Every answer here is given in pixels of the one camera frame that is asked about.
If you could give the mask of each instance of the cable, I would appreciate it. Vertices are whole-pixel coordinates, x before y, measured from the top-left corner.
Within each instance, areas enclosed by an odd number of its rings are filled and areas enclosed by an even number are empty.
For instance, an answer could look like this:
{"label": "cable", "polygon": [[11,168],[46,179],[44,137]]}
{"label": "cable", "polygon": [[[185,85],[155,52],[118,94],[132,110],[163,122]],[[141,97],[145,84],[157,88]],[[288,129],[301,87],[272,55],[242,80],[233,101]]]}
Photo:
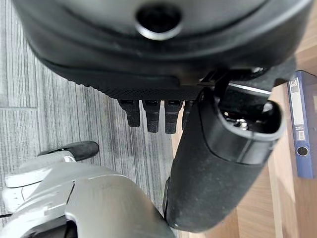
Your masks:
{"label": "cable", "polygon": [[12,216],[12,214],[4,214],[4,215],[0,215],[0,218],[10,217],[10,216]]}

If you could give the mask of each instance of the blue binder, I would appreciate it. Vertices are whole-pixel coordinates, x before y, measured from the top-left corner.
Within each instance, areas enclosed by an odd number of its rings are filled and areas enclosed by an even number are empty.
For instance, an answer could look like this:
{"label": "blue binder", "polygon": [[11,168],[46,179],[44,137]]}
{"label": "blue binder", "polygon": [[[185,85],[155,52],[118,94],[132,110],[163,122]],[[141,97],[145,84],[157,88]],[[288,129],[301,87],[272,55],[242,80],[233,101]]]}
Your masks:
{"label": "blue binder", "polygon": [[317,165],[317,78],[297,71],[288,83],[297,173],[313,179]]}

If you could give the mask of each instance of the binder spine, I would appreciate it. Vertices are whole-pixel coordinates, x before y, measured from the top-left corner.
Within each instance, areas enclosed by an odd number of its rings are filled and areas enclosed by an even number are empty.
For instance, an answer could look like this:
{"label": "binder spine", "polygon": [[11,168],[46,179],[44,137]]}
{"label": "binder spine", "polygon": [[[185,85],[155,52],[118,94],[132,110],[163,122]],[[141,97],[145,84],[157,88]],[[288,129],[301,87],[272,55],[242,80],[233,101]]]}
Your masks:
{"label": "binder spine", "polygon": [[297,174],[302,178],[313,179],[315,172],[303,88],[302,74],[299,71],[296,72],[295,79],[288,83]]}

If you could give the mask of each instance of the gray carpet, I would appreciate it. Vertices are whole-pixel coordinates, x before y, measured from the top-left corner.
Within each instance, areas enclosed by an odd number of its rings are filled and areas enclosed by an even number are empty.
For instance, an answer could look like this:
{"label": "gray carpet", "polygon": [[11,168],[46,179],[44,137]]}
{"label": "gray carpet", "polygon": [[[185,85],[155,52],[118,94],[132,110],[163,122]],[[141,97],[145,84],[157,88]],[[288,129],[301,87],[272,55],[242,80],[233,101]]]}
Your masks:
{"label": "gray carpet", "polygon": [[[33,56],[9,0],[0,0],[0,186],[12,168],[49,148],[99,143],[85,163],[107,166],[135,181],[160,209],[172,163],[171,137],[129,128],[116,100],[55,75]],[[6,213],[1,204],[0,212]]]}

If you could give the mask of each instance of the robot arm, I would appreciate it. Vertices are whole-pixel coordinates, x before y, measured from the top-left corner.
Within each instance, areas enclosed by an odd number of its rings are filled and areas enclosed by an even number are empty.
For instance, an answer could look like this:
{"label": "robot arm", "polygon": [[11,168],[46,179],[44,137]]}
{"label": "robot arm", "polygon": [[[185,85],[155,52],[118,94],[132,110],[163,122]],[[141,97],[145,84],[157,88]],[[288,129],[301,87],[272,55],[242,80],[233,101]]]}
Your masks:
{"label": "robot arm", "polygon": [[12,1],[41,62],[117,99],[130,126],[142,101],[157,132],[165,101],[174,133],[185,101],[163,206],[170,226],[200,232],[229,214],[281,136],[268,97],[292,78],[313,0]]}

